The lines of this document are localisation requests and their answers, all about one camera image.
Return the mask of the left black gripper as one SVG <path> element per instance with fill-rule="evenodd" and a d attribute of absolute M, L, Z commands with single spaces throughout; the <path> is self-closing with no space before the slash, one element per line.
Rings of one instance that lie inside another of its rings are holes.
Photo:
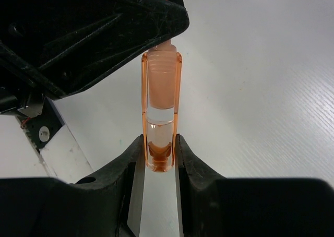
<path fill-rule="evenodd" d="M 1 74 L 62 99 L 188 26 L 183 0 L 1 0 Z"/>

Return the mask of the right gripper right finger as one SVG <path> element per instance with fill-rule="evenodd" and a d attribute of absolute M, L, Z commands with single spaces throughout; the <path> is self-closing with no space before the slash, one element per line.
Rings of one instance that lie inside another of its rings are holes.
<path fill-rule="evenodd" d="M 177 135 L 180 236 L 333 236 L 333 188 L 313 178 L 226 178 Z"/>

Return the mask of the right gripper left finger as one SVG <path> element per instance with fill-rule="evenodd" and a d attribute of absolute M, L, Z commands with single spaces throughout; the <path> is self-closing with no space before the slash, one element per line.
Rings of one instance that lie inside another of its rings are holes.
<path fill-rule="evenodd" d="M 1 236 L 139 236 L 143 143 L 138 136 L 75 184 L 52 177 L 1 179 Z"/>

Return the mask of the orange highlighter marker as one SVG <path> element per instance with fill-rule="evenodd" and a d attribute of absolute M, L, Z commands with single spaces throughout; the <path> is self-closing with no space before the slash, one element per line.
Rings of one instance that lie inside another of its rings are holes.
<path fill-rule="evenodd" d="M 180 103 L 182 56 L 170 40 L 141 57 L 141 109 L 144 154 L 153 172 L 171 170 Z"/>

